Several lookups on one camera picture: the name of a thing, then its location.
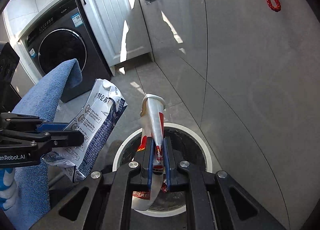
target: white bin rim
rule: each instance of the white bin rim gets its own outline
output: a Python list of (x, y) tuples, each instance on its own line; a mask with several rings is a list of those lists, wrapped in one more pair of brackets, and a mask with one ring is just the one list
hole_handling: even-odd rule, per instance
[[(204, 155), (204, 160), (205, 160), (205, 164), (206, 164), (206, 171), (212, 173), (212, 158), (210, 155), (210, 151), (209, 151), (207, 145), (205, 144), (205, 142), (200, 138), (199, 135), (197, 135), (194, 131), (190, 130), (189, 128), (182, 126), (182, 125), (179, 125), (179, 124), (175, 124), (175, 123), (164, 123), (164, 127), (165, 128), (166, 127), (174, 128), (174, 129), (177, 129), (179, 131), (183, 131), (183, 132), (187, 133), (188, 135), (190, 135), (191, 138), (193, 138), (194, 141), (198, 144), (198, 146), (200, 147), (200, 149)], [(127, 139), (120, 145), (120, 147), (116, 153), (116, 156), (113, 160), (112, 171), (116, 171), (117, 168), (120, 166), (120, 157), (122, 157), (122, 155), (124, 153), (124, 148), (126, 147), (126, 145), (129, 143), (130, 140), (137, 137), (140, 133), (142, 133), (142, 128), (136, 130), (134, 133), (129, 135), (129, 137), (127, 137)], [(175, 216), (175, 215), (178, 215), (178, 214), (185, 212), (186, 205), (179, 207), (178, 209), (175, 209), (175, 210), (164, 211), (164, 212), (152, 211), (152, 210), (147, 210), (147, 211), (136, 210), (136, 211), (143, 214), (143, 215), (151, 216), (151, 217), (171, 217), (171, 216)]]

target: round bin opening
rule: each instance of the round bin opening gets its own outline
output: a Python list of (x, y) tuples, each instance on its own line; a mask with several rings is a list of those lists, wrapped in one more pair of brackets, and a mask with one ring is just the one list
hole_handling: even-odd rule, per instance
[[(172, 148), (182, 153), (183, 159), (196, 164), (201, 170), (206, 170), (206, 161), (204, 154), (193, 137), (183, 130), (177, 128), (164, 127), (164, 136), (170, 137)], [(120, 165), (130, 162), (141, 142), (141, 133), (130, 140), (122, 157)], [(156, 200), (150, 206), (148, 211), (169, 212), (185, 206), (185, 197), (183, 192), (167, 192), (160, 190)]]
[(39, 64), (45, 74), (62, 62), (76, 58), (81, 71), (87, 60), (82, 38), (74, 31), (58, 29), (50, 32), (39, 47)]

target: gray tile wall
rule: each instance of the gray tile wall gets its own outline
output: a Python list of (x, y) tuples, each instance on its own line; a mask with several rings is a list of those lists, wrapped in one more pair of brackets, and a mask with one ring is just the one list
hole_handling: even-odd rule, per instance
[(295, 230), (320, 197), (320, 25), (305, 0), (280, 2), (140, 0), (156, 63), (222, 168)]

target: trash bin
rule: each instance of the trash bin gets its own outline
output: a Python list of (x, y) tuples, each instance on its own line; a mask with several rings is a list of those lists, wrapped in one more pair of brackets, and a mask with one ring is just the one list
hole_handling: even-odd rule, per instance
[[(122, 143), (113, 161), (113, 171), (134, 158), (141, 142), (141, 133), (142, 129), (135, 131)], [(164, 136), (171, 138), (172, 148), (179, 150), (185, 160), (198, 165), (201, 170), (212, 172), (209, 149), (195, 132), (182, 125), (164, 123)], [(160, 190), (156, 200), (147, 211), (136, 211), (152, 217), (170, 217), (181, 214), (186, 211), (184, 193), (163, 193)]]

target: metal bolt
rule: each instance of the metal bolt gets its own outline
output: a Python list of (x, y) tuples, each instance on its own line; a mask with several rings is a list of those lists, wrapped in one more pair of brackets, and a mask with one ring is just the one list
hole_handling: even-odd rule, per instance
[(223, 170), (218, 171), (218, 177), (225, 178), (227, 176), (228, 174), (225, 171)]
[(131, 161), (130, 163), (129, 163), (129, 167), (130, 168), (136, 168), (136, 167), (138, 167), (139, 166), (139, 163), (137, 163), (136, 161)]
[(101, 173), (98, 171), (94, 171), (91, 173), (92, 178), (100, 178), (100, 176), (101, 176)]
[(187, 168), (187, 167), (189, 167), (189, 165), (190, 165), (190, 163), (188, 161), (181, 161), (180, 162), (181, 167)]

